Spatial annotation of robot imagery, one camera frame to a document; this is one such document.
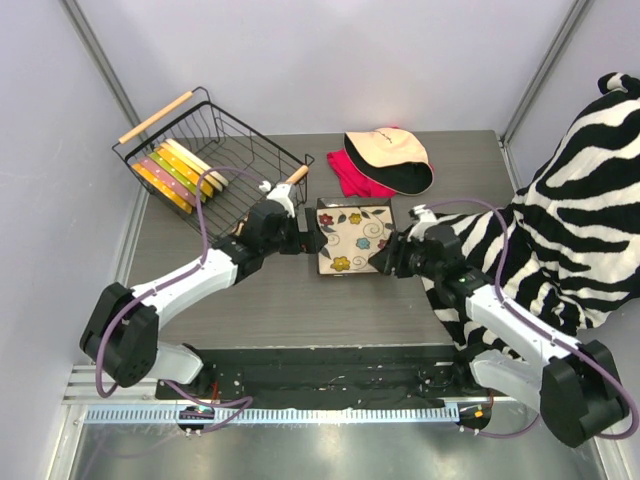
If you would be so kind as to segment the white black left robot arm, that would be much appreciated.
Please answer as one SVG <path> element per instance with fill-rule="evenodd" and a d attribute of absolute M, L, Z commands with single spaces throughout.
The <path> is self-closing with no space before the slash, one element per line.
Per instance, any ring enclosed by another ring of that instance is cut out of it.
<path fill-rule="evenodd" d="M 95 384 L 102 397 L 114 387 L 129 388 L 145 378 L 178 384 L 190 398 L 205 397 L 213 375 L 195 348 L 160 341 L 159 333 L 178 314 L 205 297 L 237 285 L 257 272 L 275 253 L 316 254 L 327 243 L 317 211 L 304 211 L 307 228 L 273 200 L 252 207 L 235 230 L 207 247 L 194 261 L 146 284 L 127 288 L 119 282 L 100 294 L 80 339 L 95 363 Z"/>

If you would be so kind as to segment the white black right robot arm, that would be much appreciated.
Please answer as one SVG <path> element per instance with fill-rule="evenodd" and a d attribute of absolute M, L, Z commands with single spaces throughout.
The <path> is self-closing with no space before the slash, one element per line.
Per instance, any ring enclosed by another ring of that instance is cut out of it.
<path fill-rule="evenodd" d="M 465 395 L 489 388 L 536 411 L 547 429 L 569 447 L 600 436 L 629 419 L 622 438 L 639 427 L 637 404 L 622 386 L 611 352 L 583 344 L 536 318 L 504 296 L 495 282 L 464 257 L 446 225 L 395 232 L 369 263 L 384 275 L 430 279 L 439 300 L 495 333 L 520 358 L 483 350 L 456 365 L 451 380 Z"/>

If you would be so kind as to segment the cream flower square plate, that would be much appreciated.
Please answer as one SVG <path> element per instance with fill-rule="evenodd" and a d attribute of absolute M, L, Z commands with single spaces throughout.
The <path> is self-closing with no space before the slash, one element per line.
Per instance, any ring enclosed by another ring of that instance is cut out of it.
<path fill-rule="evenodd" d="M 318 253 L 318 273 L 345 276 L 376 273 L 369 259 L 381 251 L 395 230 L 389 201 L 317 209 L 327 243 Z"/>

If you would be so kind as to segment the teal glazed square plate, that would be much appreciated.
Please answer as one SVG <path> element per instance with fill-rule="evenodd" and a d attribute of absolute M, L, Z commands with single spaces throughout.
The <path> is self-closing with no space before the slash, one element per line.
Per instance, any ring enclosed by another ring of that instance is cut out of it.
<path fill-rule="evenodd" d="M 351 208 L 351 207 L 372 207 L 390 206 L 390 198 L 362 198 L 362 197 L 324 197 L 316 201 L 317 209 L 324 208 Z"/>

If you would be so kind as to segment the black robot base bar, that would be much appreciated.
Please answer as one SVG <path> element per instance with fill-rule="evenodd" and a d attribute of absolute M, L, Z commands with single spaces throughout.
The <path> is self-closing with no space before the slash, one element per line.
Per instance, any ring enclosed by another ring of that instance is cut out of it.
<path fill-rule="evenodd" d="M 205 379 L 187 391 L 204 400 L 250 396 L 255 409 L 411 409 L 489 389 L 450 345 L 203 350 Z"/>

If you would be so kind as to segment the cream round plate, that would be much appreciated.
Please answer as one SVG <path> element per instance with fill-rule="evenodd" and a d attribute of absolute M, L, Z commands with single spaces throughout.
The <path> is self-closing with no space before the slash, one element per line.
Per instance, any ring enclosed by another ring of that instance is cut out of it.
<path fill-rule="evenodd" d="M 181 153 L 185 158 L 188 158 L 194 165 L 197 165 L 201 170 L 209 170 L 210 166 L 206 164 L 203 160 L 197 157 L 190 150 L 185 148 L 179 142 L 174 139 L 168 139 L 167 144 L 170 145 L 174 150 Z M 207 179 L 211 184 L 220 185 L 219 190 L 222 191 L 224 188 L 229 186 L 229 181 L 217 171 L 211 171 L 207 175 Z"/>

